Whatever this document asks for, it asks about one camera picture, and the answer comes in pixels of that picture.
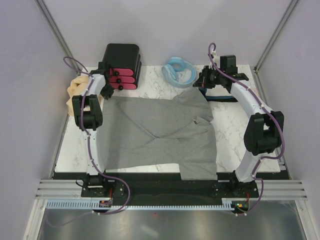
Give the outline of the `yellow t shirt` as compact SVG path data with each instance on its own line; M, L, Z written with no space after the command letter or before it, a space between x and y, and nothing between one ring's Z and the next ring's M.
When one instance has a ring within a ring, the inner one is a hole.
M74 117L72 97L80 95L87 88L89 79L90 78L87 75L77 76L71 81L70 86L67 88L69 100L66 102L66 105L68 107L69 116Z

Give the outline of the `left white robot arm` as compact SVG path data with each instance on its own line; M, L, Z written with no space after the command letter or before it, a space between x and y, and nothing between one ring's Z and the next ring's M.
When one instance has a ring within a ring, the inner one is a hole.
M99 161L97 135L103 124L103 113L99 102L102 90L108 88L109 66L99 62L98 68L90 73L85 72L88 82L84 90L72 97L75 124L82 131L86 143L86 177L82 185L82 197L107 198L110 195L108 180L102 175L105 166Z

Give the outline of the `grey t shirt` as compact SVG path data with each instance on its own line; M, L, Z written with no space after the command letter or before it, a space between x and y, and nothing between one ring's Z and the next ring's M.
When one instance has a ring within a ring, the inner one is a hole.
M216 180L212 109L192 88L172 99L113 97L103 104L97 160L108 170L177 164L183 180Z

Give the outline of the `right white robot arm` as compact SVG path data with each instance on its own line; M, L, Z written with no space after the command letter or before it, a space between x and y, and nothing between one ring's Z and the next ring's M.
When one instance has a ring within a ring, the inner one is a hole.
M193 84L204 92L222 86L248 116L243 137L246 151L240 165L233 171L229 184L229 191L235 197L254 188L256 172L262 160L273 159L270 154L275 149L285 148L284 114L266 105L251 89L248 81L245 73L238 72L235 55L224 55L219 58L219 65L212 61L204 66Z

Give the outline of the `black pink drawer box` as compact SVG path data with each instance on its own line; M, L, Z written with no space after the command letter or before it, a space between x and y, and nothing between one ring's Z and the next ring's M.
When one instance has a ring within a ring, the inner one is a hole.
M108 67L110 85L119 91L138 88L142 67L140 48L130 43L109 43L102 61Z

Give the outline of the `light blue headphones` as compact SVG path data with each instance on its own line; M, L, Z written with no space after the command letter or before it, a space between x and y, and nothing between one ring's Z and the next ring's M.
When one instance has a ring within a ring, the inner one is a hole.
M188 80L181 81L179 79L180 74L185 71L189 71L191 75ZM196 68L188 61L177 56L171 57L167 63L161 67L161 73L168 84L180 89L191 87L197 76Z

